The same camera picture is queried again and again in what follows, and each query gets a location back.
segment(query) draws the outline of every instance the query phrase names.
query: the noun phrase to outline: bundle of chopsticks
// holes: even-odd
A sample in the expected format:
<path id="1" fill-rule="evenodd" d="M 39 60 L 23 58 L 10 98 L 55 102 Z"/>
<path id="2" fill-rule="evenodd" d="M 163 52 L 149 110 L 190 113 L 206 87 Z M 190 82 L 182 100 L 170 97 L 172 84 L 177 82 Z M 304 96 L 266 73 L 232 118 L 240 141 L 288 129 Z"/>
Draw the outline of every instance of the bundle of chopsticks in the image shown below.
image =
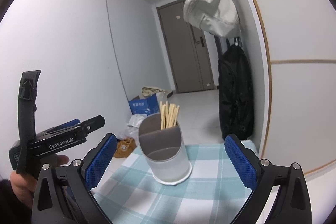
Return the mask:
<path id="1" fill-rule="evenodd" d="M 161 112 L 161 129 L 170 128 L 176 126 L 177 115 L 179 114 L 180 106 L 175 104 L 163 104 L 160 101 L 160 112 Z"/>

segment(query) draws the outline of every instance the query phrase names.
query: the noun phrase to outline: black sleeve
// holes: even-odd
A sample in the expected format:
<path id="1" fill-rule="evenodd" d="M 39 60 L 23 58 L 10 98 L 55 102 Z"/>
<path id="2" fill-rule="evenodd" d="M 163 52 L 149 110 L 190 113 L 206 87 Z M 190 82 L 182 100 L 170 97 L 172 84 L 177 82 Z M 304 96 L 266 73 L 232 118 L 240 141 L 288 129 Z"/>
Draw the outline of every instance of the black sleeve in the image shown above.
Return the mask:
<path id="1" fill-rule="evenodd" d="M 0 223 L 30 224 L 32 211 L 15 196 L 9 180 L 0 181 Z"/>

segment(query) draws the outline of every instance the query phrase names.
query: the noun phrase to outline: hand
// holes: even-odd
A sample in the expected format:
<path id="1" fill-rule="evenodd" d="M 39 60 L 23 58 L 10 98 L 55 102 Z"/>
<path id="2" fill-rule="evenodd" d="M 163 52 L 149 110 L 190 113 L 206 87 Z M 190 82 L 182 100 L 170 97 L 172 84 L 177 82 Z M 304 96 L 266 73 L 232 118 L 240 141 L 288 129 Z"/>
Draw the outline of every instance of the hand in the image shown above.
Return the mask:
<path id="1" fill-rule="evenodd" d="M 67 164 L 69 158 L 65 155 L 57 156 L 57 166 Z M 16 197 L 30 209 L 33 207 L 33 193 L 35 192 L 37 180 L 28 173 L 17 174 L 13 171 L 10 174 L 10 183 Z"/>

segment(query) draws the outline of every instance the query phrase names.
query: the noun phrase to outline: teal and white plaid tablecloth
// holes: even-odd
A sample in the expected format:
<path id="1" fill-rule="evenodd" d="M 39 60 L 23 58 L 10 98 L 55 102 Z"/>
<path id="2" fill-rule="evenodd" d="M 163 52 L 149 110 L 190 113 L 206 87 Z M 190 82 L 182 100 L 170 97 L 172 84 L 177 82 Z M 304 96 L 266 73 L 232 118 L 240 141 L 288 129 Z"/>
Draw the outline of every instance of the teal and white plaid tablecloth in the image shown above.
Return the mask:
<path id="1" fill-rule="evenodd" d="M 245 147 L 256 153 L 251 141 Z M 250 195 L 225 152 L 224 144 L 186 145 L 193 166 L 176 186 L 154 180 L 140 148 L 95 193 L 113 224 L 226 224 Z"/>

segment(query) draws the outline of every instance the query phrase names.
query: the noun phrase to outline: blue gripper pad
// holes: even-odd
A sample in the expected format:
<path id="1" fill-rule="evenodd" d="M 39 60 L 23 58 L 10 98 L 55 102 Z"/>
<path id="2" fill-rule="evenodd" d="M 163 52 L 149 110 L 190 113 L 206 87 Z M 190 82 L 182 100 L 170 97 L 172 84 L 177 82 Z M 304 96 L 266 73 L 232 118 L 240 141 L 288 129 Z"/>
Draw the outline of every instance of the blue gripper pad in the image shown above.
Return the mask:
<path id="1" fill-rule="evenodd" d="M 226 136 L 224 146 L 244 186 L 253 191 L 258 185 L 256 170 L 231 136 Z"/>
<path id="2" fill-rule="evenodd" d="M 93 159 L 85 172 L 86 189 L 90 190 L 97 187 L 117 149 L 117 145 L 117 137 L 115 135 L 111 135 L 97 153 L 96 157 Z"/>

